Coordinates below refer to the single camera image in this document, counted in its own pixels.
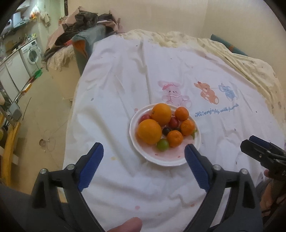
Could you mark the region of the person's right hand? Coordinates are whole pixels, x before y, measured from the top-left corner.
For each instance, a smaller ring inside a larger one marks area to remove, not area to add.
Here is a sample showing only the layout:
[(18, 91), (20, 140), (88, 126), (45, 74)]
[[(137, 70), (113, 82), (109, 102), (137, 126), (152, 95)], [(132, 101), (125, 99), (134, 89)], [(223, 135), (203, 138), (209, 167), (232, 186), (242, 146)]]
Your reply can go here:
[(264, 171), (265, 177), (268, 178), (269, 183), (266, 186), (264, 193), (262, 194), (260, 200), (260, 208), (262, 212), (262, 217), (268, 216), (270, 214), (271, 207), (274, 203), (278, 205), (285, 204), (285, 194), (277, 198), (276, 200), (272, 197), (273, 180), (270, 178), (269, 170)]

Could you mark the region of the person's left hand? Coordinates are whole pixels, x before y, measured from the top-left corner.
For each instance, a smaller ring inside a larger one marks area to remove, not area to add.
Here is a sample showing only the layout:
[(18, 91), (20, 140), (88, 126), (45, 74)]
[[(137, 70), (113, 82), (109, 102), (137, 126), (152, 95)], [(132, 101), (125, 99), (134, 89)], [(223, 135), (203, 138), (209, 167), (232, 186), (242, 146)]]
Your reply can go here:
[(108, 232), (139, 232), (142, 229), (142, 220), (134, 217), (126, 221), (120, 226), (112, 228)]

